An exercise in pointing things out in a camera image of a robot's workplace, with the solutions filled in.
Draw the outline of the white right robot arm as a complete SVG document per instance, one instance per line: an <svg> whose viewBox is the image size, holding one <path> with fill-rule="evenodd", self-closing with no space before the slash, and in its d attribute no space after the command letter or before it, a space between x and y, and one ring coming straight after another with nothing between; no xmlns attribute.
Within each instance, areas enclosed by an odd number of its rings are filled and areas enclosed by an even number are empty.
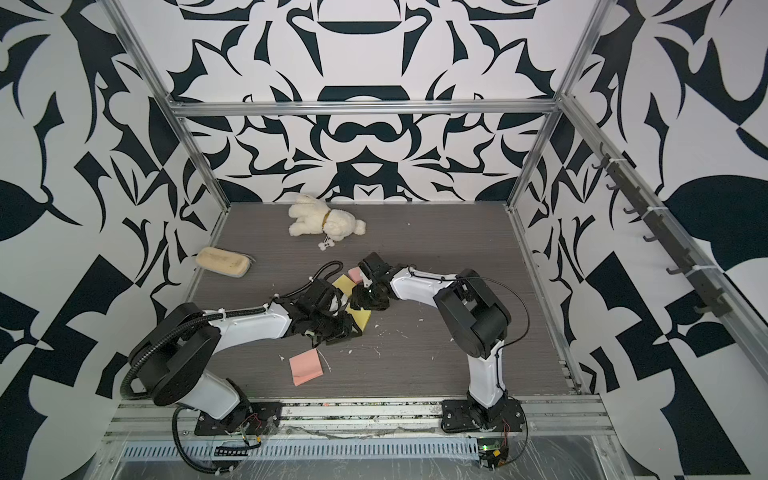
<svg viewBox="0 0 768 480"><path fill-rule="evenodd" d="M390 265L371 253L359 264L361 282L351 294L355 309L384 311L392 300L413 301L438 310L454 343L467 355L469 406L487 419L498 417L508 398L502 380L502 351L511 314L492 285L472 269L437 274L412 265Z"/></svg>

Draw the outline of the small pink memo pad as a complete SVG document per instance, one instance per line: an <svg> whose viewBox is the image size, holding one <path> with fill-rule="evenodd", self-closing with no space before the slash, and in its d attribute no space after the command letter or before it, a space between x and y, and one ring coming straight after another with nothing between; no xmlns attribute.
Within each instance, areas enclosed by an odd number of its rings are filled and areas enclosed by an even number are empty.
<svg viewBox="0 0 768 480"><path fill-rule="evenodd" d="M355 284L360 284L364 281L364 275L359 267L354 267L347 272L347 276Z"/></svg>

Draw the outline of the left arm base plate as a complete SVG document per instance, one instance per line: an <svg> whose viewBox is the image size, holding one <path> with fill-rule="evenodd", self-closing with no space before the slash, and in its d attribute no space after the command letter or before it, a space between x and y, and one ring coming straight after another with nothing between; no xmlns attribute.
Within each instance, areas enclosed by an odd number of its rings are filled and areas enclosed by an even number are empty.
<svg viewBox="0 0 768 480"><path fill-rule="evenodd" d="M221 420L214 419L206 413L200 413L194 434L196 436L267 434L279 427L283 406L283 403L275 401L252 402L248 407L237 406Z"/></svg>

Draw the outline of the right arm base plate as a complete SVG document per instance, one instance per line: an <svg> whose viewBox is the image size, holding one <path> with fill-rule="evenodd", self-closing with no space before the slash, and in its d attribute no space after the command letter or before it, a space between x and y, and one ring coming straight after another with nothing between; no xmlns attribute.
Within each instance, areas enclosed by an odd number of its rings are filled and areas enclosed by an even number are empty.
<svg viewBox="0 0 768 480"><path fill-rule="evenodd" d="M509 396L503 396L491 407L484 407L479 402L467 399L443 400L441 406L441 424L443 432L458 434L466 432L521 432L526 422L520 402Z"/></svg>

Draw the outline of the yellow memo pad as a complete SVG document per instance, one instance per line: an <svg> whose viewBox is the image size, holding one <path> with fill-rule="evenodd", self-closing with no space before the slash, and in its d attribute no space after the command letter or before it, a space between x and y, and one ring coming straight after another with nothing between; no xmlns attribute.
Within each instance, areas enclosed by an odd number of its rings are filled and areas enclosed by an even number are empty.
<svg viewBox="0 0 768 480"><path fill-rule="evenodd" d="M361 279L343 274L335 279L332 285L338 288L346 299L346 312L352 316L357 327L365 331L372 317L372 310L365 308L359 299L359 294L363 292Z"/></svg>

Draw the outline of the large pink memo pad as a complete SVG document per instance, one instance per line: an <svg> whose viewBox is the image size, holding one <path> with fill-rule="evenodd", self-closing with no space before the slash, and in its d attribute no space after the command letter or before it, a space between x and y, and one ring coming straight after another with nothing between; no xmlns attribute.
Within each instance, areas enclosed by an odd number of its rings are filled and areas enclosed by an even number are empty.
<svg viewBox="0 0 768 480"><path fill-rule="evenodd" d="M289 359L292 381L295 386L305 384L324 374L319 354L310 349Z"/></svg>

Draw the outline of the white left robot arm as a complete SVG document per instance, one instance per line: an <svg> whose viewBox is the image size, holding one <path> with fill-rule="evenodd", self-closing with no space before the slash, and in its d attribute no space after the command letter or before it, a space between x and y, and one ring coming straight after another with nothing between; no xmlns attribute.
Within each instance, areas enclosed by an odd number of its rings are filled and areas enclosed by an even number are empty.
<svg viewBox="0 0 768 480"><path fill-rule="evenodd" d="M250 402L233 381L208 370L213 356L235 346L295 335L309 338L313 347L359 337L362 330L345 299L340 289L319 278L292 296L275 296L252 308L203 310L184 303L132 350L121 397L180 405L215 420L240 422L250 414Z"/></svg>

